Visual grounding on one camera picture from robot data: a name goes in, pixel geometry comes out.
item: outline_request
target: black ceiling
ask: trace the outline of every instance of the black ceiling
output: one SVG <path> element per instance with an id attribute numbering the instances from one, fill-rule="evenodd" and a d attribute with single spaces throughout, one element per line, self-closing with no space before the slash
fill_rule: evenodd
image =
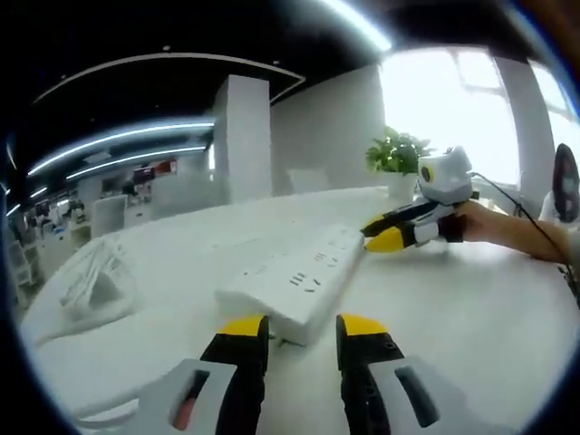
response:
<path id="1" fill-rule="evenodd" d="M 299 92 L 377 58 L 369 44 L 345 31 L 319 0 L 156 3 L 108 7 L 20 1 L 11 6 L 3 22 L 8 79 L 1 110 L 3 134 L 12 135 L 19 170 L 27 171 L 51 150 L 105 129 L 207 113 L 217 89 L 232 73 L 269 80 L 271 96 L 295 82 L 279 72 L 240 63 L 158 59 L 87 74 L 34 103 L 63 77 L 96 65 L 152 53 L 222 54 L 303 75 L 305 83 L 293 90 Z M 388 35 L 395 49 L 477 44 L 509 55 L 534 56 L 487 1 L 350 3 Z M 16 173 L 9 178 L 15 188 L 24 179 Z"/>

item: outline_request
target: white pot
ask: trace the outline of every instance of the white pot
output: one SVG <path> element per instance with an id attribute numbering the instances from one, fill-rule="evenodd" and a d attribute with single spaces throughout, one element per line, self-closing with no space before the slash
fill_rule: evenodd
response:
<path id="1" fill-rule="evenodd" d="M 389 200 L 400 205 L 410 204 L 417 184 L 417 174 L 403 176 L 400 172 L 386 172 L 384 175 L 389 190 Z"/>

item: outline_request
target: electrical outlet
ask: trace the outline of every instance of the electrical outlet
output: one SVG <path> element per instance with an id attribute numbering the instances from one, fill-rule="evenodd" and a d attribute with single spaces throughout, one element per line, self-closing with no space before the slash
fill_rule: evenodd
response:
<path id="1" fill-rule="evenodd" d="M 330 227 L 311 246 L 274 256 L 218 289 L 218 307 L 228 317 L 270 315 L 280 338 L 311 343 L 362 251 L 359 231 Z"/>

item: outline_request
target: power cord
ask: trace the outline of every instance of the power cord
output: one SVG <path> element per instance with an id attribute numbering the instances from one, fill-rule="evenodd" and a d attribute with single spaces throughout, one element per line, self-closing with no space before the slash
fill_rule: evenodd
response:
<path id="1" fill-rule="evenodd" d="M 572 268 L 570 267 L 570 265 L 568 264 L 568 262 L 566 261 L 566 253 L 564 251 L 562 251 L 562 249 L 560 249 L 560 246 L 557 245 L 557 243 L 552 239 L 552 237 L 550 237 L 546 231 L 544 231 L 534 220 L 533 217 L 531 217 L 529 215 L 529 213 L 527 213 L 526 209 L 522 206 L 522 204 L 520 202 L 518 202 L 517 200 L 513 199 L 512 197 L 510 197 L 508 195 L 508 193 L 502 189 L 500 186 L 498 186 L 496 183 L 494 183 L 493 181 L 491 181 L 490 179 L 484 177 L 483 175 L 479 174 L 478 172 L 471 172 L 471 176 L 478 176 L 481 177 L 482 179 L 484 179 L 490 186 L 494 187 L 495 189 L 497 189 L 503 196 L 505 196 L 507 199 L 509 199 L 511 202 L 514 203 L 514 205 L 516 206 L 516 211 L 523 213 L 526 218 L 529 219 L 529 221 L 534 225 L 534 227 L 536 227 L 536 229 L 542 233 L 542 235 L 552 244 L 552 246 L 556 249 L 556 252 L 565 260 L 564 262 L 564 266 L 566 268 L 567 271 L 567 276 L 565 277 L 566 282 L 568 283 L 568 286 L 570 287 L 570 290 L 572 291 L 572 295 L 574 295 L 574 298 L 576 300 L 576 304 L 578 305 L 578 308 L 580 308 L 580 294 L 578 293 L 578 285 L 577 282 L 575 280 L 575 276 L 574 276 L 574 272 L 572 271 Z"/>

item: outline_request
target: window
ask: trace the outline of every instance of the window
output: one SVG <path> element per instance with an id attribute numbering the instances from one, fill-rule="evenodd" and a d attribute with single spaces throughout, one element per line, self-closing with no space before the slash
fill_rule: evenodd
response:
<path id="1" fill-rule="evenodd" d="M 214 170 L 216 168 L 216 150 L 214 149 L 214 144 L 209 145 L 208 150 L 208 169 Z"/>
<path id="2" fill-rule="evenodd" d="M 495 63 L 486 52 L 458 52 L 459 73 L 468 86 L 500 88 L 501 81 Z"/>
<path id="3" fill-rule="evenodd" d="M 580 121 L 569 96 L 544 65 L 530 61 L 530 66 L 546 103 L 554 146 L 565 143 L 580 163 Z"/>
<path id="4" fill-rule="evenodd" d="M 396 53 L 382 64 L 385 123 L 444 151 L 461 145 L 473 170 L 516 185 L 516 129 L 494 61 L 478 49 Z"/>
<path id="5" fill-rule="evenodd" d="M 557 110 L 565 111 L 564 94 L 552 73 L 539 63 L 531 63 L 531 66 L 546 104 Z"/>

